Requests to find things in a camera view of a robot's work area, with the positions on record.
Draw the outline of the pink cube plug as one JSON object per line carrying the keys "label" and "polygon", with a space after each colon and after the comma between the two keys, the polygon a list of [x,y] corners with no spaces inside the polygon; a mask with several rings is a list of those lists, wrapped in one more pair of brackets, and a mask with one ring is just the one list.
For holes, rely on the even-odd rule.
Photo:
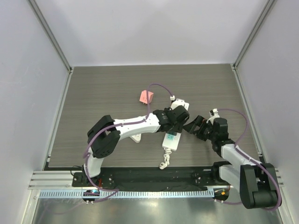
{"label": "pink cube plug", "polygon": [[151,91],[143,90],[140,94],[139,101],[143,104],[150,104],[153,99],[154,93]]}

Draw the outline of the white triangular socket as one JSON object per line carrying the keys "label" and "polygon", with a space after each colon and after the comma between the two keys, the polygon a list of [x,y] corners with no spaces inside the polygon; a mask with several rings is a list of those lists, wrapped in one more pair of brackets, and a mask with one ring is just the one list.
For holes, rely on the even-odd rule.
{"label": "white triangular socket", "polygon": [[141,134],[135,134],[130,136],[130,138],[135,142],[135,143],[140,143],[141,141]]}

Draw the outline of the white power strip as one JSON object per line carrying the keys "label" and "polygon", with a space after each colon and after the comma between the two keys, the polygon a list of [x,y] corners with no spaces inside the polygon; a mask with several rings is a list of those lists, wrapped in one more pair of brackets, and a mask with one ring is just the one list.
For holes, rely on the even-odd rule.
{"label": "white power strip", "polygon": [[164,148],[164,150],[170,149],[172,151],[176,151],[178,148],[180,137],[181,133],[169,134],[169,132],[167,132],[162,143],[162,147]]}

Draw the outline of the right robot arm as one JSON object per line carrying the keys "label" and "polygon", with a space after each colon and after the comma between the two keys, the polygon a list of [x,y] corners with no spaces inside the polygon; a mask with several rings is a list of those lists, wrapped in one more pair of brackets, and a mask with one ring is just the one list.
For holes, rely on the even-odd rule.
{"label": "right robot arm", "polygon": [[215,184],[229,183],[240,195],[247,209],[276,210],[282,203],[275,168],[246,153],[230,139],[228,122],[218,115],[210,119],[197,116],[184,125],[184,130],[198,139],[211,141],[212,149],[224,159],[213,164],[211,180]]}

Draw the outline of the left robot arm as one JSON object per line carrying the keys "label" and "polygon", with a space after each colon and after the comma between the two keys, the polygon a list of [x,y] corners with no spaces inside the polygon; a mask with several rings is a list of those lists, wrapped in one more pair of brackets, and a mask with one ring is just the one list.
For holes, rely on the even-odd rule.
{"label": "left robot arm", "polygon": [[103,160],[112,154],[119,141],[136,134],[181,132],[188,119],[189,112],[182,105],[154,110],[145,116],[131,119],[113,119],[110,115],[103,116],[87,132],[88,146],[83,156],[86,159],[84,183],[92,187],[99,182]]}

